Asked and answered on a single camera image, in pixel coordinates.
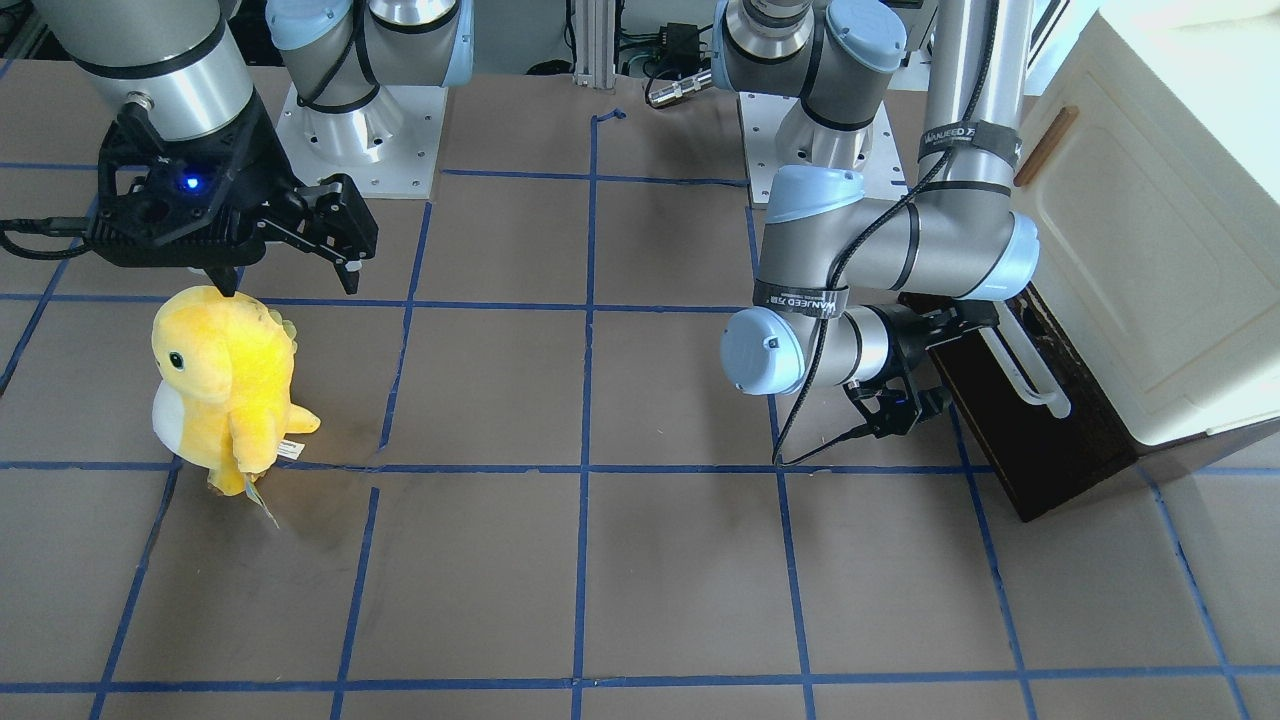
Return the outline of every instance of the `yellow plush toy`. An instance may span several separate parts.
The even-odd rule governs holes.
[[[289,402],[294,334],[293,323],[257,300],[212,287],[184,290],[156,313],[151,351],[164,379],[152,428],[179,457],[209,468],[209,484],[223,495],[244,492],[262,505],[253,482],[280,439],[320,427]]]

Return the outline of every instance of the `light blue joint cap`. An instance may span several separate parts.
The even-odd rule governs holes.
[[[767,223],[787,223],[852,205],[867,196],[863,174],[854,170],[783,165],[769,188]]]
[[[268,0],[266,26],[278,50],[306,47],[342,22],[351,0]]]
[[[721,90],[733,90],[733,83],[728,79],[728,65],[724,60],[724,10],[728,0],[719,0],[716,4],[716,24],[712,26],[712,85]]]
[[[982,284],[960,300],[1009,300],[1032,282],[1036,264],[1039,263],[1039,228],[1036,227],[1036,220],[1021,213],[1012,215],[1014,232],[1005,246],[1005,254],[987,273]]]
[[[449,69],[444,72],[440,87],[457,87],[471,82],[475,68],[475,19],[472,0],[462,0],[458,8],[458,32],[453,36],[453,54],[449,56]]]
[[[906,54],[906,28],[879,0],[835,0],[827,5],[827,27],[845,51],[873,70],[892,73]]]
[[[746,395],[790,395],[804,384],[804,348],[791,325],[768,307],[748,307],[728,319],[721,366]]]

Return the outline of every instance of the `metal base mount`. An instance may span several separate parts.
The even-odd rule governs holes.
[[[773,176],[783,164],[804,164],[801,158],[780,158],[777,147],[778,128],[796,104],[795,97],[740,92],[739,106],[742,118],[742,145],[746,151],[746,169],[751,179],[751,202],[756,206],[769,204],[769,188]],[[878,200],[897,200],[906,192],[906,177],[897,156],[893,131],[888,126],[884,105],[876,111],[876,120],[868,127],[867,158],[860,168],[867,181],[867,197]]]
[[[298,108],[297,88],[289,87],[284,110],[276,123],[276,132],[284,152],[289,156],[293,173],[305,183],[316,183],[334,173],[346,173],[356,181],[365,197],[425,200],[431,196],[431,181],[440,149],[444,127],[444,106],[448,90],[443,87],[385,87],[403,111],[404,124],[399,136],[376,152],[367,147],[351,147],[329,152],[353,161],[340,163],[323,158],[315,149],[314,122]]]

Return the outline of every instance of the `plush toy tag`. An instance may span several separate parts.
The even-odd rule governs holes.
[[[293,442],[292,439],[282,439],[279,447],[275,448],[275,454],[280,457],[288,457],[289,460],[297,460],[302,455],[302,448],[306,447],[305,443]]]
[[[275,524],[275,529],[279,530],[280,529],[279,520],[275,519],[275,515],[271,515],[271,511],[266,507],[266,501],[262,500],[262,496],[257,493],[257,488],[253,487],[253,479],[250,477],[244,478],[244,495],[247,495],[250,500],[256,502],[257,506],[262,509],[262,512],[266,512],[266,516],[270,518],[271,523]]]

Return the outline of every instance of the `white plush belly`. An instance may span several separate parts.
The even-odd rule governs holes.
[[[173,386],[160,380],[156,388],[156,398],[151,402],[151,429],[155,430],[160,442],[169,448],[169,452],[178,454],[182,445],[182,423],[186,419],[186,409],[182,405],[182,396]]]

